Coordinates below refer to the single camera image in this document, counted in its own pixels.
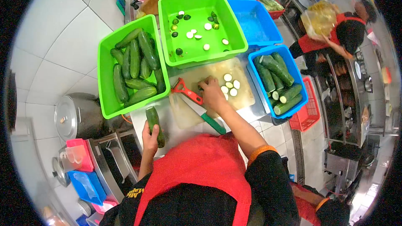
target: red peeler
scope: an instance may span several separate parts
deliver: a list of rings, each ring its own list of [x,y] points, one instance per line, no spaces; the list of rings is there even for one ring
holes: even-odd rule
[[[183,93],[185,96],[193,100],[195,103],[198,105],[203,104],[203,99],[200,97],[197,93],[194,93],[190,89],[186,87],[184,84],[184,80],[182,78],[178,78],[176,83],[174,84],[172,88],[173,93]]]

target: green plastic bin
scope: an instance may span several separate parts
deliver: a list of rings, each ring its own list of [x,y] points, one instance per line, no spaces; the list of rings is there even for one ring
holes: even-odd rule
[[[159,55],[163,77],[166,84],[166,91],[142,102],[124,108],[123,104],[119,102],[113,86],[113,65],[116,64],[117,61],[111,56],[110,49],[114,48],[115,44],[120,42],[129,32],[140,27],[146,32],[150,33],[150,36],[155,40],[156,50]],[[146,79],[146,81],[156,83],[154,72],[152,72],[151,77]],[[146,104],[168,95],[170,92],[170,83],[154,15],[147,15],[138,20],[130,22],[127,25],[118,28],[101,40],[98,47],[98,87],[100,106],[102,108],[103,117],[106,119],[142,108]],[[130,95],[137,91],[130,88],[127,89]]]
[[[239,53],[247,51],[249,45],[227,0],[159,0],[159,24],[162,37],[163,53],[166,63],[171,67],[187,68],[200,64],[211,63],[233,58]],[[179,11],[191,16],[189,20],[180,19],[178,28],[171,31],[172,21]],[[204,28],[211,12],[218,16],[219,29],[207,31]],[[196,29],[196,35],[201,35],[200,40],[188,39],[186,33]],[[171,33],[178,32],[173,38]],[[222,43],[225,38],[228,45]],[[209,44],[210,49],[204,51],[204,44]],[[181,48],[183,54],[176,55],[176,49]]]

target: plastic bag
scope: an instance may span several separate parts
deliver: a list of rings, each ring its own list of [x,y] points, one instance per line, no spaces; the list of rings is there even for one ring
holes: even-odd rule
[[[329,37],[336,24],[336,12],[329,1],[320,0],[304,11],[301,21],[309,37]]]
[[[92,188],[92,185],[89,182],[88,176],[86,174],[74,173],[73,176],[77,181],[79,181],[83,185],[90,199],[96,196],[95,191]]]

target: blue container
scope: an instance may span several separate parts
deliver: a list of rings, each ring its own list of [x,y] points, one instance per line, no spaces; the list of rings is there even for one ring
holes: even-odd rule
[[[270,55],[273,52],[278,52],[279,55],[282,56],[282,58],[286,64],[287,70],[289,71],[290,75],[292,75],[292,77],[295,79],[295,83],[299,83],[303,87],[300,92],[303,97],[301,99],[301,101],[298,104],[296,104],[292,109],[290,109],[289,111],[287,111],[286,113],[283,113],[281,115],[276,115],[274,113],[273,107],[271,106],[271,103],[269,102],[269,99],[268,99],[267,93],[264,89],[263,83],[261,82],[261,78],[258,75],[257,70],[255,69],[255,66],[253,64],[253,59],[255,57],[260,56],[260,55]],[[301,78],[302,76],[301,76],[299,69],[296,66],[295,60],[293,59],[292,55],[290,54],[290,51],[287,46],[285,46],[285,45],[269,46],[269,47],[262,48],[258,52],[250,53],[249,54],[249,63],[247,64],[247,69],[251,75],[251,78],[253,79],[255,87],[257,88],[257,92],[262,100],[265,112],[269,116],[272,116],[277,119],[284,119],[286,117],[293,115],[297,111],[299,111],[302,108],[302,106],[304,106],[307,103],[308,96],[307,96],[307,91],[306,91],[304,83],[303,83],[303,79]]]
[[[82,178],[89,181],[89,185],[91,185],[92,189],[95,192],[95,196],[93,198],[89,198],[88,192],[82,185],[80,181],[78,181],[74,177],[74,173],[77,173]],[[99,206],[103,206],[103,201],[106,199],[106,193],[104,192],[101,183],[99,182],[98,176],[95,172],[83,172],[83,171],[69,171],[68,175],[70,176],[71,183],[73,184],[75,190],[78,193],[78,196],[87,202],[95,203]]]
[[[283,43],[283,38],[262,3],[257,0],[228,0],[250,47]]]

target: green knife handle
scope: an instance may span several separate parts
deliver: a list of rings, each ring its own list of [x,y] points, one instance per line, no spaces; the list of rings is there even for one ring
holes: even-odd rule
[[[212,128],[214,128],[219,134],[226,134],[226,128],[219,125],[219,123],[209,117],[207,113],[201,115],[201,118],[203,118],[203,120],[206,121]]]

